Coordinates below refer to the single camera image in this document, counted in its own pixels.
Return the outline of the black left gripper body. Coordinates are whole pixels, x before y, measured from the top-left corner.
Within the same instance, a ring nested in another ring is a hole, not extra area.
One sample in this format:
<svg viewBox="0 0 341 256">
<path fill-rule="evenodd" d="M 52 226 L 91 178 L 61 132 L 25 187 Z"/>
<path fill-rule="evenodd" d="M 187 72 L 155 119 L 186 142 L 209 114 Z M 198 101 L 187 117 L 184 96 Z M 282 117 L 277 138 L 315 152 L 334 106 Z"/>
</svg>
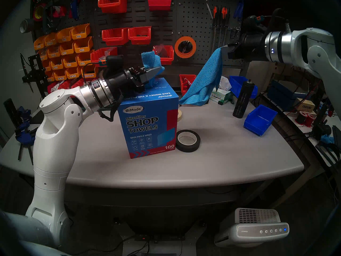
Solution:
<svg viewBox="0 0 341 256">
<path fill-rule="evenodd" d="M 133 96 L 146 90 L 144 68 L 120 68 L 106 70 L 106 83 L 112 96 Z"/>
</svg>

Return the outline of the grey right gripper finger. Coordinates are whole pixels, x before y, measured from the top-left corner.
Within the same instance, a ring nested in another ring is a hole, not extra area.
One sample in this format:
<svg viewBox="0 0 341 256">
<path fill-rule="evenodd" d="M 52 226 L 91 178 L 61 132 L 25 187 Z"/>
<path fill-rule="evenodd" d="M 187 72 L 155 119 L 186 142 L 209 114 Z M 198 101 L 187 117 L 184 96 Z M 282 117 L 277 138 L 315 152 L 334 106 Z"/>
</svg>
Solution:
<svg viewBox="0 0 341 256">
<path fill-rule="evenodd" d="M 236 59 L 235 52 L 236 44 L 231 43 L 223 46 L 223 59 Z"/>
</svg>

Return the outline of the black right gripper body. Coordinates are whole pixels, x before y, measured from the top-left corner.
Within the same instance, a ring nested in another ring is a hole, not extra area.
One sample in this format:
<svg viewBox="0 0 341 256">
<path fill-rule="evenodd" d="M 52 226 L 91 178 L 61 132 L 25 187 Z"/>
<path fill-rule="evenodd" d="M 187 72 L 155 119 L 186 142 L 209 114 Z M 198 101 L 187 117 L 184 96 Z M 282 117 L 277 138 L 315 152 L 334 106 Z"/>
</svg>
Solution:
<svg viewBox="0 0 341 256">
<path fill-rule="evenodd" d="M 267 61 L 264 36 L 258 32 L 243 33 L 239 40 L 234 42 L 236 44 L 235 58 L 246 62 Z"/>
</svg>

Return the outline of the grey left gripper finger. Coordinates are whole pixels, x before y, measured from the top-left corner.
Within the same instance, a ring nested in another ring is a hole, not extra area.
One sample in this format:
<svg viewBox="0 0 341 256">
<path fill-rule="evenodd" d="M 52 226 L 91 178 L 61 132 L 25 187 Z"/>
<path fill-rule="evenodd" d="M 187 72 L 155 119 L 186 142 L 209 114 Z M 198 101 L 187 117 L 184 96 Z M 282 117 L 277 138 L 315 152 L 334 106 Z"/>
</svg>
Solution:
<svg viewBox="0 0 341 256">
<path fill-rule="evenodd" d="M 148 83 L 151 79 L 155 78 L 157 75 L 162 73 L 164 71 L 163 66 L 155 67 L 155 68 L 149 68 L 146 69 L 143 67 L 143 71 L 145 72 L 143 74 L 143 83 Z"/>
</svg>

